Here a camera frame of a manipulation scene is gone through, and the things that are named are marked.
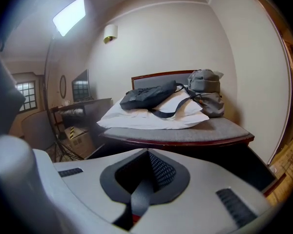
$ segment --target cardboard box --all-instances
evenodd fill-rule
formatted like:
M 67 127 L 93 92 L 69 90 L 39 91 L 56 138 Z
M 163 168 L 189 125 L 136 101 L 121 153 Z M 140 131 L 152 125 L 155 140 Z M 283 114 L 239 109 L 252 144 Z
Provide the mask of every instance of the cardboard box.
M 90 134 L 86 129 L 74 127 L 73 138 L 69 139 L 71 128 L 65 129 L 66 137 L 68 138 L 73 151 L 79 156 L 86 158 L 92 154 L 96 148 L 94 147 Z

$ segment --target ceiling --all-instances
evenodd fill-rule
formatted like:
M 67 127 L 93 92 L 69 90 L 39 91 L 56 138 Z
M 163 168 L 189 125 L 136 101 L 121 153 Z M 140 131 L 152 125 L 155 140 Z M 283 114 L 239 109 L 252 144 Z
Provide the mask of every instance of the ceiling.
M 9 35 L 1 56 L 6 61 L 43 61 L 56 28 L 53 17 L 74 0 L 40 0 Z M 85 0 L 86 15 L 95 17 L 124 0 Z

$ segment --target bag strap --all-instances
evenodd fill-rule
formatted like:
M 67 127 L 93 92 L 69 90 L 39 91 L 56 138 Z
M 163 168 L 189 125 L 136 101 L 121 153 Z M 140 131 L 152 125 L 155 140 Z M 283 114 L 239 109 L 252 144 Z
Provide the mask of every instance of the bag strap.
M 177 108 L 176 108 L 176 110 L 175 110 L 175 112 L 171 112 L 171 113 L 164 113 L 164 112 L 161 112 L 161 111 L 158 111 L 158 110 L 155 110 L 155 109 L 148 109 L 148 111 L 149 112 L 151 112 L 151 113 L 153 113 L 155 116 L 157 116 L 157 117 L 159 117 L 159 118 L 170 118 L 170 117 L 173 117 L 175 114 L 176 114 L 176 112 L 189 100 L 189 99 L 193 99 L 195 96 L 196 96 L 196 94 L 195 94 L 195 92 L 193 92 L 193 91 L 190 91 L 190 90 L 188 90 L 183 84 L 181 84 L 181 83 L 176 83 L 177 84 L 177 86 L 181 86 L 182 87 L 182 89 L 185 89 L 186 90 L 186 92 L 189 94 L 189 96 L 190 97 L 187 97 L 187 98 L 185 98 L 185 99 L 183 99 L 182 101 L 180 101 L 179 102 L 179 104 L 178 104 L 178 106 L 177 106 Z

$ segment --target black bag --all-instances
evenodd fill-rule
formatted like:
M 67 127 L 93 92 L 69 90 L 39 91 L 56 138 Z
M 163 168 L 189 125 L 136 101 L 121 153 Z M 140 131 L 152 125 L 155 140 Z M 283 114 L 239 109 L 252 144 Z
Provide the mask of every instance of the black bag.
M 175 80 L 172 80 L 163 86 L 131 90 L 122 99 L 121 108 L 151 110 L 175 93 L 178 85 Z

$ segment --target gray upholstered headboard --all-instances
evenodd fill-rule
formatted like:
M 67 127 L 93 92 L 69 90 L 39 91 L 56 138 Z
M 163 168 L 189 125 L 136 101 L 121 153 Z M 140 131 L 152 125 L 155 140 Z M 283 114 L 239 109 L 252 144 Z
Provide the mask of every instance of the gray upholstered headboard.
M 132 77 L 132 89 L 160 86 L 171 80 L 175 80 L 177 83 L 187 85 L 188 77 L 190 74 L 192 74 L 193 71 L 195 70 L 171 71 Z

